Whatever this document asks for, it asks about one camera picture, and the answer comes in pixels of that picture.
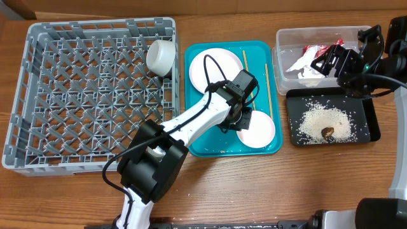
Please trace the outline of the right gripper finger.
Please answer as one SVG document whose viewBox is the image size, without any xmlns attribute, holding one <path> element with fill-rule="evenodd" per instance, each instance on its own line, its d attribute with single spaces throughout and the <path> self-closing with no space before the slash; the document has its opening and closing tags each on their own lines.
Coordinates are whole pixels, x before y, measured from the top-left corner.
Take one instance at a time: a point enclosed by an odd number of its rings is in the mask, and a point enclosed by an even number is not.
<svg viewBox="0 0 407 229">
<path fill-rule="evenodd" d="M 329 64 L 325 61 L 312 61 L 311 72 L 316 78 L 327 78 L 331 72 Z"/>
<path fill-rule="evenodd" d="M 317 57 L 314 62 L 316 64 L 335 64 L 338 54 L 336 53 L 338 46 L 330 46 L 321 56 Z"/>
</svg>

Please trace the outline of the white red wrapper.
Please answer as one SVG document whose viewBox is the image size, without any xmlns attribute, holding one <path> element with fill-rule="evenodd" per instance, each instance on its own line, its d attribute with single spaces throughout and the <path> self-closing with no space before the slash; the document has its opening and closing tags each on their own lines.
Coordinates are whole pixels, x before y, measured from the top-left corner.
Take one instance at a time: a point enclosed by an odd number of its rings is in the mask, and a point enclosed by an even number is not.
<svg viewBox="0 0 407 229">
<path fill-rule="evenodd" d="M 303 55 L 288 69 L 287 73 L 296 72 L 300 83 L 306 87 L 316 87 L 319 80 L 325 78 L 323 74 L 311 67 L 311 63 L 328 50 L 328 45 L 307 45 L 303 48 Z"/>
</svg>

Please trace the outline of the small white pink plate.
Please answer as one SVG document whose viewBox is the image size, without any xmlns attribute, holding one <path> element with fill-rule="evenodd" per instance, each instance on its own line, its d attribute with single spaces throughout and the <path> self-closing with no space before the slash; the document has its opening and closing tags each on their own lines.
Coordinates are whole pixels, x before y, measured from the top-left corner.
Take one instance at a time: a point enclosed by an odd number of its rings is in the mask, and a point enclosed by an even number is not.
<svg viewBox="0 0 407 229">
<path fill-rule="evenodd" d="M 266 113 L 253 111 L 249 128 L 237 131 L 237 136 L 250 148 L 263 148 L 273 141 L 275 132 L 275 124 Z"/>
</svg>

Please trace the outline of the white rice pile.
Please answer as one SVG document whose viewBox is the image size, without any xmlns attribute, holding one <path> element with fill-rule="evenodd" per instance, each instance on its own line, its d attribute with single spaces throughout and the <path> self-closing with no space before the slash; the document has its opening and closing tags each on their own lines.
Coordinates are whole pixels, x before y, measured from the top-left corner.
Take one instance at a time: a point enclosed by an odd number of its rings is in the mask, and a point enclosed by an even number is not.
<svg viewBox="0 0 407 229">
<path fill-rule="evenodd" d="M 358 111 L 340 109 L 329 103 L 310 101 L 306 103 L 306 111 L 298 121 L 297 127 L 292 127 L 294 143 L 302 145 L 311 144 L 338 144 L 369 142 L 370 133 L 364 115 Z M 333 127 L 332 137 L 325 140 L 321 130 Z"/>
</svg>

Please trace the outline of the large white plate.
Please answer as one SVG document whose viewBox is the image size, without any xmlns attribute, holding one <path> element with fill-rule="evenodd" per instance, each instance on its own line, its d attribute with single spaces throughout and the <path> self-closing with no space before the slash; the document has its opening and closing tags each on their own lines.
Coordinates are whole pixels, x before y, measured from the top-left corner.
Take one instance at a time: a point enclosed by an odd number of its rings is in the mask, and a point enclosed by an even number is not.
<svg viewBox="0 0 407 229">
<path fill-rule="evenodd" d="M 191 62 L 189 76 L 192 85 L 202 94 L 207 88 L 207 80 L 204 72 L 204 57 L 210 55 L 219 64 L 227 80 L 233 81 L 237 74 L 243 69 L 240 59 L 231 51 L 223 48 L 210 48 L 200 52 Z M 211 83 L 223 81 L 223 75 L 216 63 L 206 58 L 207 73 Z"/>
</svg>

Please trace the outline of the grey bowl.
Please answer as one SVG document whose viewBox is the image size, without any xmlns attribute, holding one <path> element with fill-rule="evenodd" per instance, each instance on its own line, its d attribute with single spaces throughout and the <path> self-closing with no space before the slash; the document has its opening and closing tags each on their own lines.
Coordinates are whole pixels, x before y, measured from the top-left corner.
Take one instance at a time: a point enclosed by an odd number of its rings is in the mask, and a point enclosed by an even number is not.
<svg viewBox="0 0 407 229">
<path fill-rule="evenodd" d="M 146 65 L 158 76 L 166 76 L 172 69 L 176 58 L 176 46 L 172 41 L 156 40 L 147 52 Z"/>
</svg>

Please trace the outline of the white cup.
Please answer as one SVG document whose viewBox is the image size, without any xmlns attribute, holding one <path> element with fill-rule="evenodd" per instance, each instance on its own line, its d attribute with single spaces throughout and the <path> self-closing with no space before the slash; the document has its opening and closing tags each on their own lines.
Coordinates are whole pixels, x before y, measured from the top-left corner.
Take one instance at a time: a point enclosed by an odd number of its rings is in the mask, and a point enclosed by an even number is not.
<svg viewBox="0 0 407 229">
<path fill-rule="evenodd" d="M 148 152 L 156 158 L 163 158 L 166 155 L 165 150 L 160 147 L 156 147 L 155 149 L 148 148 Z"/>
</svg>

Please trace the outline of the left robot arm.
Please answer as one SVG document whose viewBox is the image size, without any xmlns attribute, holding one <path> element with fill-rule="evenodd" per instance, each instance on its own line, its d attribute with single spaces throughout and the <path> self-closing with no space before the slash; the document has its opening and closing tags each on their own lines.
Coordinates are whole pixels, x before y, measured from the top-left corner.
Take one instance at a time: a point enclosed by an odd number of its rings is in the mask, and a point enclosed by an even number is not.
<svg viewBox="0 0 407 229">
<path fill-rule="evenodd" d="M 231 81 L 209 84 L 194 106 L 172 120 L 145 121 L 117 167 L 125 203 L 114 227 L 148 228 L 153 204 L 173 185 L 189 146 L 214 126 L 247 129 L 252 113 L 247 99 L 258 89 L 257 79 L 242 70 Z"/>
</svg>

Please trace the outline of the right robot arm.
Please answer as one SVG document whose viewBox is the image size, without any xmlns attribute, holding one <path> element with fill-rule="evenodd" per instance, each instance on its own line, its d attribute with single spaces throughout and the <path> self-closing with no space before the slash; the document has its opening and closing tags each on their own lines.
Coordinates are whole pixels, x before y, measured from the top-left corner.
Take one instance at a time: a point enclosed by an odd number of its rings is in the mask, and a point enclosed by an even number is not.
<svg viewBox="0 0 407 229">
<path fill-rule="evenodd" d="M 306 228 L 406 228 L 406 17 L 393 18 L 386 35 L 376 25 L 357 38 L 359 52 L 332 45 L 311 66 L 325 76 L 334 70 L 337 84 L 353 98 L 393 96 L 394 133 L 386 142 L 396 162 L 389 195 L 363 198 L 354 210 L 319 210 Z"/>
</svg>

